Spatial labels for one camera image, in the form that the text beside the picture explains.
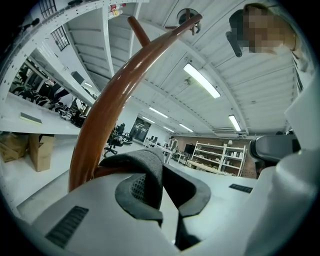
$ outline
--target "ceiling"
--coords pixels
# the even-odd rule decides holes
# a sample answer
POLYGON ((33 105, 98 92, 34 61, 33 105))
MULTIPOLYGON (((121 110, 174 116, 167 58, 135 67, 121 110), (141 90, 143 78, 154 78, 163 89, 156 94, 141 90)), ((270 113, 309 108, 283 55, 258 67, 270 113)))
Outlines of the ceiling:
MULTIPOLYGON (((108 21, 112 65, 117 72, 140 48, 127 22, 136 16, 146 34, 153 40, 166 32, 164 26, 177 25, 180 10, 199 12, 201 31, 192 36, 186 32, 149 69, 133 92, 131 101, 141 105, 141 114, 156 120, 178 134, 236 137, 229 115, 235 115, 242 133, 247 136, 270 134, 286 129, 284 111, 295 98, 295 73, 289 51, 277 55, 248 53, 237 58, 225 33, 230 29, 230 15, 243 8, 246 0, 150 0, 128 3, 123 14, 108 21), (192 62, 221 97, 214 99, 183 70, 192 62), (169 118, 148 109, 152 107, 169 118), (228 133, 221 134, 221 128, 228 133)), ((65 25, 68 37, 95 86, 101 91, 112 77, 104 39, 102 9, 85 13, 65 25)))

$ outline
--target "cardboard box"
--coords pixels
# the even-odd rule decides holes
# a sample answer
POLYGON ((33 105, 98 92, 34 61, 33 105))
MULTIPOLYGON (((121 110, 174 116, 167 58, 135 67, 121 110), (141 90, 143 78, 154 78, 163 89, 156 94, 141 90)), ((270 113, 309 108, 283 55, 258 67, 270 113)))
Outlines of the cardboard box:
POLYGON ((29 134, 29 152, 37 172, 50 169, 51 155, 55 143, 54 135, 29 134))
POLYGON ((9 162, 25 156, 28 135, 8 133, 0 137, 0 153, 3 161, 9 162))

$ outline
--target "brown wall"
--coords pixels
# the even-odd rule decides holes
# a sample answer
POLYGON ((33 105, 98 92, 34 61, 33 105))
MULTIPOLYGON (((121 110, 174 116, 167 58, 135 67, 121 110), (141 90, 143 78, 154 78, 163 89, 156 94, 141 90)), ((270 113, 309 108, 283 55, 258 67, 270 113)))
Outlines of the brown wall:
MULTIPOLYGON (((182 136, 176 136, 175 137, 178 140, 178 149, 180 151, 184 151, 186 144, 194 144, 196 145, 197 142, 204 143, 204 144, 212 144, 212 145, 218 145, 223 146, 224 144, 227 144, 229 139, 222 139, 222 138, 200 138, 200 137, 182 137, 182 136)), ((243 148, 245 146, 247 150, 244 168, 242 172, 242 177, 246 178, 256 178, 256 170, 255 170, 255 164, 252 161, 252 158, 249 154, 249 143, 250 140, 247 139, 231 139, 232 140, 232 147, 235 148, 243 148)))

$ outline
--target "fluorescent light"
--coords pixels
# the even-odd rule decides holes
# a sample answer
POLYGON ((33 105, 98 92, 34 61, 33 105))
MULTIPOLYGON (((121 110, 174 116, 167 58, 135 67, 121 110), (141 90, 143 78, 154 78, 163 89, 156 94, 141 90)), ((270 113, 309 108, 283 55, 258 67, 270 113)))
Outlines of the fluorescent light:
POLYGON ((234 114, 229 115, 229 118, 230 118, 230 120, 231 120, 231 122, 232 122, 232 124, 233 124, 233 126, 234 126, 234 128, 235 128, 235 130, 236 130, 237 132, 241 132, 241 128, 240 128, 240 126, 239 126, 239 124, 238 124, 238 122, 237 122, 237 119, 235 118, 235 115, 234 115, 234 114))
POLYGON ((155 109, 152 108, 152 107, 149 107, 149 109, 152 110, 152 111, 154 111, 154 112, 156 112, 156 113, 158 113, 159 115, 161 115, 161 116, 163 116, 163 117, 165 117, 165 118, 168 118, 165 114, 162 114, 161 112, 159 112, 158 110, 155 110, 155 109))
POLYGON ((184 66, 184 71, 186 71, 190 76, 197 80, 211 95, 212 97, 219 98, 220 93, 213 87, 213 85, 193 66, 188 63, 184 66))
POLYGON ((143 116, 142 118, 145 119, 145 120, 147 120, 147 121, 149 121, 149 122, 151 122, 151 123, 153 123, 153 124, 155 123, 154 121, 151 121, 150 119, 148 119, 148 118, 146 118, 146 117, 144 117, 144 116, 143 116))
POLYGON ((185 127, 182 123, 179 124, 180 126, 182 126, 183 128, 187 129, 189 132, 194 132, 193 130, 189 129, 188 127, 185 127))
POLYGON ((163 127, 164 129, 167 129, 168 131, 170 131, 170 132, 172 132, 172 133, 175 133, 173 130, 170 130, 169 128, 167 128, 167 127, 163 127))

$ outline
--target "floor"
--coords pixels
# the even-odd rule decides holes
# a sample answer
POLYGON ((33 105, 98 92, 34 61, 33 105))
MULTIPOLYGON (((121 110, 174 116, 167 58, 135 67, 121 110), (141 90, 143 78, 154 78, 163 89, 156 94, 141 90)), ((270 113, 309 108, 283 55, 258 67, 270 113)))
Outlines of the floor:
MULTIPOLYGON (((142 145, 134 142, 130 146, 117 147, 116 150, 118 151, 118 154, 121 154, 143 148, 144 147, 142 145)), ((170 164, 181 171, 191 170, 174 160, 171 160, 170 164)), ((21 217, 31 224, 45 209, 62 197, 66 196, 68 193, 68 178, 69 172, 67 171, 21 203, 17 207, 21 217)), ((163 190, 160 211, 163 213, 164 217, 161 227, 162 232, 167 239, 174 241, 178 223, 178 210, 174 206, 165 189, 163 190)))

